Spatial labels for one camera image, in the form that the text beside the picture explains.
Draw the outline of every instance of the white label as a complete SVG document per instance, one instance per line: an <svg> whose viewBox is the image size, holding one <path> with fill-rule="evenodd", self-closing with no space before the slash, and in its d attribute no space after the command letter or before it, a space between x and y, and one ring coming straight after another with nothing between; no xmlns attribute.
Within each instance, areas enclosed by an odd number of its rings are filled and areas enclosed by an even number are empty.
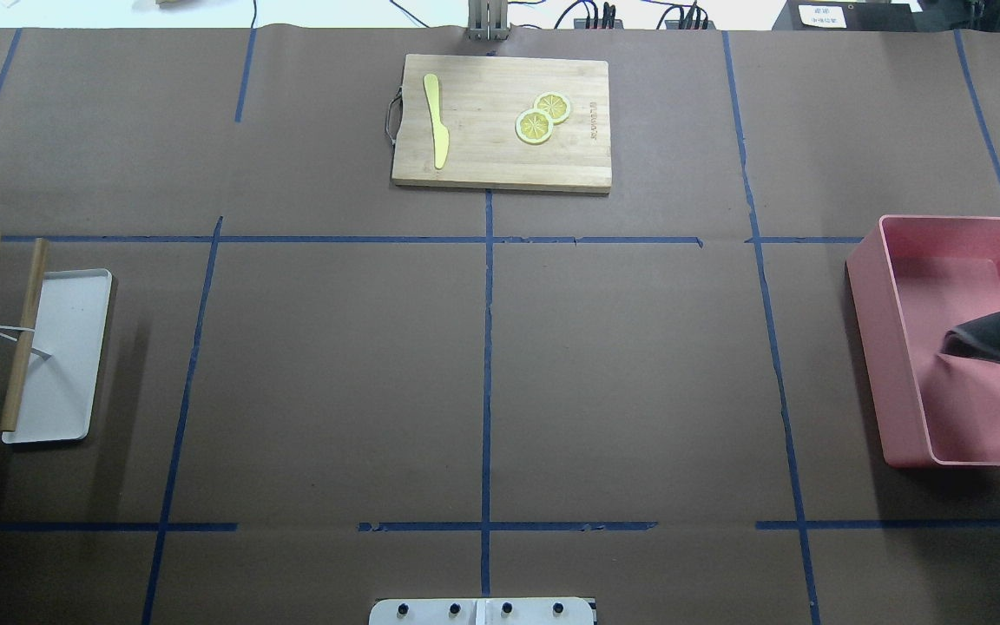
<svg viewBox="0 0 1000 625"><path fill-rule="evenodd" d="M846 28L842 7L813 7L812 4L798 4L797 9L801 11L801 23L804 25L814 25L817 28Z"/></svg>

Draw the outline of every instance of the pink box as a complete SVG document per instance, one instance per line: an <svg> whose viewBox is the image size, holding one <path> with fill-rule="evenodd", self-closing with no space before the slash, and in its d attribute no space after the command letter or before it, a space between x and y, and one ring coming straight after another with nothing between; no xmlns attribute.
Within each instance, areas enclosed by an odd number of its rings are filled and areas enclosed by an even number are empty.
<svg viewBox="0 0 1000 625"><path fill-rule="evenodd" d="M885 461L1000 466L1000 365L940 353L1000 310L1000 217L887 214L846 265Z"/></svg>

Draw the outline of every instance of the yellow knife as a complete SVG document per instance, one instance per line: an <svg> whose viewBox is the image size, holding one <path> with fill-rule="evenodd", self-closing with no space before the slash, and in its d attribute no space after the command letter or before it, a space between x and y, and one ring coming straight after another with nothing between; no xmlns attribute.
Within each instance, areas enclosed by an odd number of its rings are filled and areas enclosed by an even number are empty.
<svg viewBox="0 0 1000 625"><path fill-rule="evenodd" d="M450 131L442 126L439 114L438 77L424 76L424 91L427 91L427 106L431 109L431 130L434 132L434 169L445 167L445 155L450 151Z"/></svg>

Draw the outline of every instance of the lemon slice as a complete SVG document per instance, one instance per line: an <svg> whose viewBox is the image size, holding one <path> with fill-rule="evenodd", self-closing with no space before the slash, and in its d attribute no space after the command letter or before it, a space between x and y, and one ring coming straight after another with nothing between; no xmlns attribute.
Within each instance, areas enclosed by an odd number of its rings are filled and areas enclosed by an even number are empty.
<svg viewBox="0 0 1000 625"><path fill-rule="evenodd" d="M539 109L527 109L516 118L516 135L524 143L538 146L550 138L555 131L555 123L550 119L550 115Z"/></svg>
<svg viewBox="0 0 1000 625"><path fill-rule="evenodd" d="M550 121L554 123L566 122L569 119L570 106L569 98L556 91L547 91L545 94L535 99L535 108L550 115Z"/></svg>

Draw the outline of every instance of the cutting board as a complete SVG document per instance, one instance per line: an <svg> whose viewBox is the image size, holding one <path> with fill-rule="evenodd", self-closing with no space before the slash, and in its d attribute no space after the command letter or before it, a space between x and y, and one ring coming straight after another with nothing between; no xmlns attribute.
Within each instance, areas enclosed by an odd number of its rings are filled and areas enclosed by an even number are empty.
<svg viewBox="0 0 1000 625"><path fill-rule="evenodd" d="M424 75L439 80L449 155L434 168L434 139ZM612 187L608 64L510 56L408 55L404 117L392 157L397 185L524 189L607 194ZM550 139L532 146L516 118L547 91L564 94L572 112Z"/></svg>

